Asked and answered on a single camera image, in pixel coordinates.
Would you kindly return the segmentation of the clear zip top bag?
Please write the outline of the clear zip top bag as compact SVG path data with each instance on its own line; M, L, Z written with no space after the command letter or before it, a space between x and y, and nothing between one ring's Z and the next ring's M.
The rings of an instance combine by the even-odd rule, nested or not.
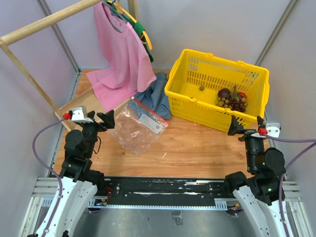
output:
M126 150L140 155L156 142L169 123L138 100L131 99L115 116L111 137Z

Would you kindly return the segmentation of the green grape bunch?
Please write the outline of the green grape bunch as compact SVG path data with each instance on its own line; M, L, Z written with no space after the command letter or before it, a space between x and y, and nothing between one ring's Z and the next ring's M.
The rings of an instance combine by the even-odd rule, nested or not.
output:
M232 108L232 102L231 99L227 99L225 97L218 97L217 98L217 104L216 106L221 107L221 108Z

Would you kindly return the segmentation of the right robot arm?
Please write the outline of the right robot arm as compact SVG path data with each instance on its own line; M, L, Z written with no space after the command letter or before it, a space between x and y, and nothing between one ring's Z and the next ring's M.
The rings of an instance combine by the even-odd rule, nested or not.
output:
M257 237L291 237L282 181L286 172L283 153L273 147L265 149L267 136L278 138L281 126L277 122L257 118L258 129L246 129L232 116L229 136L241 135L245 143L246 178L241 171L229 174L224 180L224 193L241 204Z

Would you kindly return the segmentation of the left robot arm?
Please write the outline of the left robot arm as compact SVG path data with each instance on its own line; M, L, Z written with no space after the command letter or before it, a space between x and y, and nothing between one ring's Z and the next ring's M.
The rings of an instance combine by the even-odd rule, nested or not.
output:
M85 107L74 107L63 114L62 121L70 120L82 129L68 132L65 138L65 159L60 173L52 171L58 186L52 204L35 237L71 237L79 219L94 195L106 191L105 176L92 170L92 154L98 134L115 127L115 111L87 112Z

